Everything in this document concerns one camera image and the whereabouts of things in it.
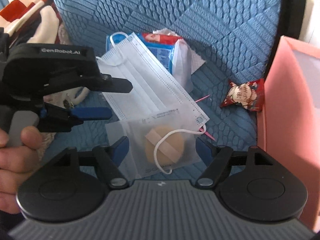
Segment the person left hand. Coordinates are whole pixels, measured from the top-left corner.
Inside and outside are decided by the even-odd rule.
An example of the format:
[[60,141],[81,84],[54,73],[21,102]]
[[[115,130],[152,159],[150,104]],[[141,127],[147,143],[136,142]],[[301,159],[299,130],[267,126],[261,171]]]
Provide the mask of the person left hand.
[[9,135],[1,130],[1,211],[17,214],[20,208],[16,192],[39,167],[37,150],[42,144],[42,135],[34,126],[21,132],[22,146],[7,147]]

